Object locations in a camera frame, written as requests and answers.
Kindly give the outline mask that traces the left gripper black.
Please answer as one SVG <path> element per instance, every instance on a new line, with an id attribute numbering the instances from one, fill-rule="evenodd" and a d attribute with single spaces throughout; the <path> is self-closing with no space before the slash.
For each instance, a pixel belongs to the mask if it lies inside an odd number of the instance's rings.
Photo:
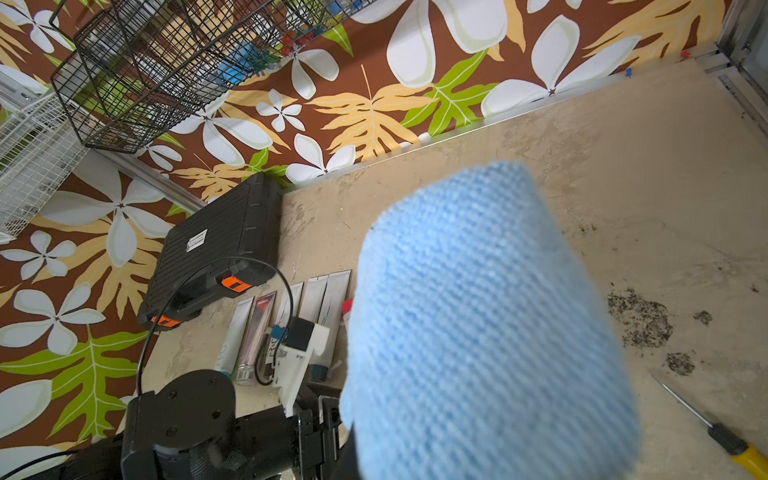
<path id="1" fill-rule="evenodd" d="M 342 479 L 341 391 L 320 384 L 300 388 L 290 417 L 280 406 L 228 422 L 197 453 L 199 479 Z"/>

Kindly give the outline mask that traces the white tube teal cap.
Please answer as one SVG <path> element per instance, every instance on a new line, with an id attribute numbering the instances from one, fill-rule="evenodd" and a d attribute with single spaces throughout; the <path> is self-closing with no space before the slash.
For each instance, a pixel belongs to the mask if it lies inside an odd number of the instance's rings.
<path id="1" fill-rule="evenodd" d="M 237 304 L 216 359 L 214 369 L 227 377 L 234 371 L 253 303 L 254 299 L 249 298 Z"/>

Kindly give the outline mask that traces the silver purple toothpaste tube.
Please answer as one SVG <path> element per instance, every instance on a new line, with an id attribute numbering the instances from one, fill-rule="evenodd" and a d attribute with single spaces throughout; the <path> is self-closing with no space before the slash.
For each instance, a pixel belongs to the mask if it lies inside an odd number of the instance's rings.
<path id="1" fill-rule="evenodd" d="M 255 385 L 257 383 L 257 361 L 265 339 L 266 329 L 270 325 L 276 295 L 276 292 L 271 292 L 253 299 L 233 373 L 234 383 L 237 385 Z"/>

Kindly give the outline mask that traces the white tube grey cap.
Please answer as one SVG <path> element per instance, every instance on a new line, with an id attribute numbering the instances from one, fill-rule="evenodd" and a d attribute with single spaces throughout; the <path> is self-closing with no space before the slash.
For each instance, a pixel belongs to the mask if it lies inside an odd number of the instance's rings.
<path id="1" fill-rule="evenodd" d="M 329 335 L 323 352 L 319 356 L 314 356 L 310 362 L 310 379 L 313 382 L 324 383 L 328 378 L 351 273 L 351 270 L 346 270 L 328 276 L 318 324 L 328 328 Z"/>

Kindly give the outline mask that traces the white tube orange cap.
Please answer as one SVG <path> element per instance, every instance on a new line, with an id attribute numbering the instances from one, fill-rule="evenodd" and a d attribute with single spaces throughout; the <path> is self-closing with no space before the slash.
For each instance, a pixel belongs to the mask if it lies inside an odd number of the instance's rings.
<path id="1" fill-rule="evenodd" d="M 328 275 L 312 277 L 303 288 L 303 296 L 298 316 L 304 320 L 317 323 L 328 283 Z"/>

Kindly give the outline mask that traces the blue microfiber cloth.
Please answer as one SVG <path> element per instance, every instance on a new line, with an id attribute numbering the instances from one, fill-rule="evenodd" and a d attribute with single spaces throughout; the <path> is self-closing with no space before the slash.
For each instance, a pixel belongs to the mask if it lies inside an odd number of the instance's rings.
<path id="1" fill-rule="evenodd" d="M 465 169 L 372 225 L 341 415 L 364 479 L 631 473 L 616 328 L 523 165 Z"/>

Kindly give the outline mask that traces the white tube black cap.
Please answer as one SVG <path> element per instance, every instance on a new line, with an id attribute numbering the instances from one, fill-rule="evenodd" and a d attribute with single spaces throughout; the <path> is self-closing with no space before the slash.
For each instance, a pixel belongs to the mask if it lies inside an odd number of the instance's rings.
<path id="1" fill-rule="evenodd" d="M 288 295 L 285 294 L 281 299 L 280 307 L 276 316 L 275 324 L 272 327 L 269 335 L 269 341 L 267 343 L 267 353 L 265 355 L 264 373 L 268 379 L 273 376 L 274 372 L 274 355 L 277 349 L 277 344 L 282 337 L 288 321 L 292 315 L 292 307 Z"/>

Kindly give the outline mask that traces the white tube pink cap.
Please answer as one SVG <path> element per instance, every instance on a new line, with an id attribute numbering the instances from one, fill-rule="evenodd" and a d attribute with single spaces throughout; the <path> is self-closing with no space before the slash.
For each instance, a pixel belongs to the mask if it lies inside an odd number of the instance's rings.
<path id="1" fill-rule="evenodd" d="M 354 300 L 352 298 L 347 299 L 342 303 L 342 323 L 346 329 L 349 329 L 353 303 Z"/>

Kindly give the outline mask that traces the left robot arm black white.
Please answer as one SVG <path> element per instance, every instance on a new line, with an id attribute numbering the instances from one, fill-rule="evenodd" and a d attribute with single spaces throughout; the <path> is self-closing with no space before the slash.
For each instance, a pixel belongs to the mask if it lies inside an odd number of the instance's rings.
<path id="1" fill-rule="evenodd" d="M 32 460 L 5 473 L 35 479 L 328 479 L 342 447 L 340 392 L 301 387 L 295 412 L 280 406 L 236 415 L 232 381 L 216 370 L 186 373 L 127 408 L 111 439 L 60 453 L 62 463 L 33 472 Z"/>

